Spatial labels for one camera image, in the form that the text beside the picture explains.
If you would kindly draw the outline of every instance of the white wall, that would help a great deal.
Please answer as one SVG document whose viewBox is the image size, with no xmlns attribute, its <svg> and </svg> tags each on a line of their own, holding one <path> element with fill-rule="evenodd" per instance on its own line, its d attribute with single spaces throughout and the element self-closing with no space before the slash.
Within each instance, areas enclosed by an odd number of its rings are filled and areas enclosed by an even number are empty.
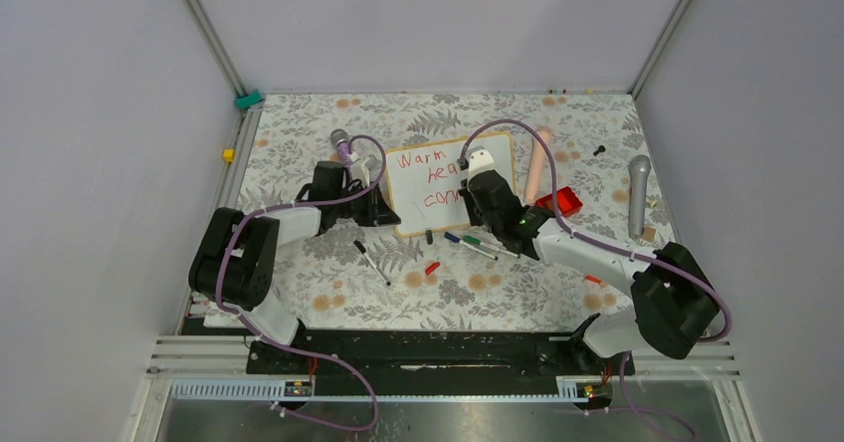
<svg viewBox="0 0 844 442">
<path fill-rule="evenodd" d="M 248 86 L 632 86 L 677 0 L 202 0 Z"/>
<path fill-rule="evenodd" d="M 696 0 L 639 100 L 765 441 L 840 440 L 844 0 Z"/>
<path fill-rule="evenodd" d="M 0 0 L 0 440 L 116 440 L 232 98 L 180 0 Z"/>
</svg>

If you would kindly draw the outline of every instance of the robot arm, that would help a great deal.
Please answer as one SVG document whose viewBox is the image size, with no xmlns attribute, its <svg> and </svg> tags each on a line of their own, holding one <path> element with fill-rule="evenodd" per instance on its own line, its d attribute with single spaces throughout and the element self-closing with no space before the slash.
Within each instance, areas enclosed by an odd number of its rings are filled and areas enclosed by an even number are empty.
<svg viewBox="0 0 844 442">
<path fill-rule="evenodd" d="M 337 162 L 321 161 L 316 165 L 312 182 L 305 185 L 296 198 L 302 207 L 279 212 L 272 218 L 262 216 L 247 222 L 226 268 L 223 302 L 248 314 L 249 320 L 263 334 L 282 344 L 290 343 L 299 321 L 279 295 L 270 291 L 276 248 L 321 235 L 341 218 L 353 219 L 359 226 L 366 227 L 400 223 L 401 219 L 387 206 L 377 188 L 351 201 L 334 203 L 361 191 L 363 181 L 369 186 L 365 167 L 349 170 Z M 315 206 L 318 202 L 327 204 Z M 232 208 L 218 208 L 214 212 L 190 268 L 188 283 L 191 290 L 211 300 L 215 298 L 223 254 L 234 228 L 243 218 L 242 211 Z"/>
<path fill-rule="evenodd" d="M 598 356 L 650 345 L 669 357 L 685 358 L 718 313 L 716 303 L 687 280 L 575 238 L 559 227 L 550 210 L 523 206 L 484 149 L 471 150 L 462 163 L 469 178 L 460 194 L 473 225 L 486 226 L 514 253 L 594 275 L 631 297 L 633 308 L 590 318 L 576 331 Z M 689 251 L 676 243 L 661 250 L 633 248 L 591 232 L 577 233 L 665 261 L 706 281 Z"/>
</svg>

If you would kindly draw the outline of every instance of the red object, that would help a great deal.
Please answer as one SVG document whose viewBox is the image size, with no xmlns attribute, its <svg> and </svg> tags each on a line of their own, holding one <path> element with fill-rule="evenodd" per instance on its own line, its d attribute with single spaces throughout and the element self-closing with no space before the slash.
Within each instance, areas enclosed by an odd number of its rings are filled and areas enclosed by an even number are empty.
<svg viewBox="0 0 844 442">
<path fill-rule="evenodd" d="M 440 267 L 439 262 L 434 263 L 433 265 L 429 266 L 428 268 L 425 269 L 425 276 L 430 276 L 431 273 L 437 271 L 437 268 L 439 268 L 439 267 Z"/>
<path fill-rule="evenodd" d="M 550 202 L 551 195 L 545 195 L 537 200 L 535 205 L 553 211 Z M 574 190 L 568 186 L 556 190 L 556 204 L 559 207 L 559 212 L 566 218 L 577 213 L 583 207 L 583 203 L 574 194 Z"/>
</svg>

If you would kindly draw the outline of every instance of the green marker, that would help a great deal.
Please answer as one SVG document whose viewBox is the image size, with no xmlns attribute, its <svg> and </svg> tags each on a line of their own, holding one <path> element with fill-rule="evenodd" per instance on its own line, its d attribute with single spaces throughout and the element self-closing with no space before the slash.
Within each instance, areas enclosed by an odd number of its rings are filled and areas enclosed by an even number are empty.
<svg viewBox="0 0 844 442">
<path fill-rule="evenodd" d="M 486 249 L 488 249 L 488 250 L 493 250 L 493 251 L 497 251 L 497 252 L 499 252 L 499 253 L 504 253 L 504 254 L 510 255 L 510 256 L 512 256 L 512 257 L 514 257 L 514 258 L 519 258 L 519 257 L 521 256 L 521 255 L 517 255 L 516 253 L 512 253 L 512 252 L 510 252 L 510 251 L 507 251 L 507 250 L 505 250 L 504 248 L 500 248 L 500 247 L 498 247 L 498 246 L 496 246 L 496 245 L 491 245 L 491 244 L 489 244 L 489 243 L 484 243 L 483 241 L 479 240 L 478 238 L 475 238 L 474 236 L 464 235 L 464 236 L 463 236 L 463 241 L 465 241 L 465 242 L 467 242 L 467 243 L 472 243 L 473 245 L 478 245 L 478 246 L 480 246 L 481 248 L 486 248 Z"/>
</svg>

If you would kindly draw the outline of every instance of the floral tablecloth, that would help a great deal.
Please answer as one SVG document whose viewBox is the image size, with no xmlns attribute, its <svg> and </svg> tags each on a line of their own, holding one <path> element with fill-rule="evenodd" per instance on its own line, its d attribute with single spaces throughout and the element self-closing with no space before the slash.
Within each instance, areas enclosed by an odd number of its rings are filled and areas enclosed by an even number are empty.
<svg viewBox="0 0 844 442">
<path fill-rule="evenodd" d="M 560 187 L 570 186 L 583 208 L 571 221 L 630 242 L 627 236 L 627 164 L 648 154 L 629 96 L 610 95 L 271 95 L 267 96 L 238 199 L 244 211 L 289 201 L 311 181 L 318 160 L 334 159 L 328 135 L 335 128 L 365 133 L 385 148 L 464 137 L 482 123 L 515 118 L 554 132 L 551 145 Z M 531 143 L 519 127 L 502 125 L 515 141 L 521 194 Z M 606 151 L 593 156 L 604 145 Z M 375 153 L 368 142 L 358 153 Z M 386 192 L 386 183 L 381 190 Z M 550 192 L 544 173 L 539 196 Z M 652 173 L 646 224 L 653 242 L 672 239 L 665 202 Z M 455 231 L 487 241 L 478 228 Z M 386 287 L 366 265 L 353 240 L 360 240 L 390 276 Z M 441 267 L 426 277 L 433 262 Z M 279 247 L 273 289 L 310 328 L 566 331 L 596 313 L 630 304 L 605 284 L 584 280 L 576 270 L 503 256 L 498 262 L 456 248 L 442 234 L 433 245 L 424 236 L 399 237 L 394 228 L 358 228 L 350 221 L 325 235 Z M 212 308 L 206 326 L 237 326 Z"/>
</svg>

